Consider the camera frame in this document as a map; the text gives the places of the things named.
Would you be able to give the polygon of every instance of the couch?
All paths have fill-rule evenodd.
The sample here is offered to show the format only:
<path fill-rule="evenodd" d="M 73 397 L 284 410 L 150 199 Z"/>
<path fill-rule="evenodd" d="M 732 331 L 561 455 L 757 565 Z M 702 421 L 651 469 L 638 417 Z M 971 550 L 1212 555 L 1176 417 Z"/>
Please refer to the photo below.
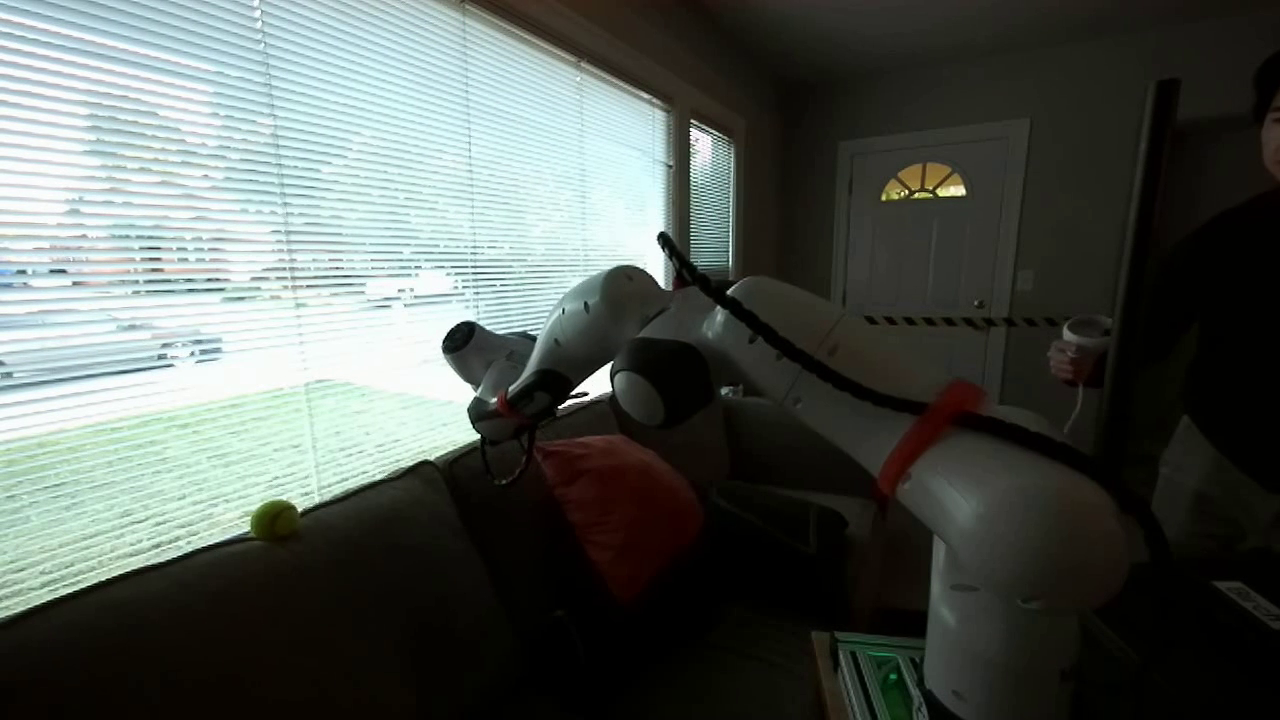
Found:
<path fill-rule="evenodd" d="M 867 471 L 770 399 L 656 434 L 606 397 L 541 430 L 591 434 L 656 450 L 728 527 L 643 604 L 609 604 L 524 444 L 465 444 L 307 510 L 293 543 L 239 538 L 3 620 L 0 715 L 809 720 L 813 630 L 923 609 L 923 527 L 876 517 Z"/>

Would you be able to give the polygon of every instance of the door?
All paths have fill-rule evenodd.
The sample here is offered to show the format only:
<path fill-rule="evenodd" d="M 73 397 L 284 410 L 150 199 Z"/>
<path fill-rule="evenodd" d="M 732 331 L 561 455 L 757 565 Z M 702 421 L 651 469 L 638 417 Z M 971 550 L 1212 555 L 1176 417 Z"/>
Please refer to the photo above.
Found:
<path fill-rule="evenodd" d="M 1002 399 L 1029 126 L 840 143 L 836 300 Z"/>

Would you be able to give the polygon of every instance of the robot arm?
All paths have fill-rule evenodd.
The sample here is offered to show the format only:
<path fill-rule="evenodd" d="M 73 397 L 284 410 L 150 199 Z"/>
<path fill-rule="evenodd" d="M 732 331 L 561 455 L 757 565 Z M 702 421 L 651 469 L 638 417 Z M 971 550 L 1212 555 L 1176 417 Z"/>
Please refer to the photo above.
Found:
<path fill-rule="evenodd" d="M 949 387 L 876 327 L 782 280 L 748 278 L 708 300 L 615 268 L 561 300 L 509 394 L 471 410 L 478 434 L 519 437 L 638 339 L 702 349 L 722 383 L 748 380 L 873 471 Z M 643 376 L 615 371 L 611 394 L 631 417 L 664 417 Z M 1011 410 L 976 417 L 1036 437 Z M 905 471 L 898 501 L 938 541 L 927 693 L 957 715 L 1070 715 L 1081 623 L 1127 574 L 1116 505 L 1078 469 L 964 425 Z"/>

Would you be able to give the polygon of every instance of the yellow ball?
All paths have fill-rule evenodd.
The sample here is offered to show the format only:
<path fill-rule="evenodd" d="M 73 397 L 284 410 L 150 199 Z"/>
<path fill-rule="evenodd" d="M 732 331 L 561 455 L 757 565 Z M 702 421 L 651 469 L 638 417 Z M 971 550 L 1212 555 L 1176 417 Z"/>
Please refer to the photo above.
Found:
<path fill-rule="evenodd" d="M 290 501 L 269 501 L 252 511 L 248 534 L 266 543 L 290 543 L 301 538 L 301 511 Z"/>

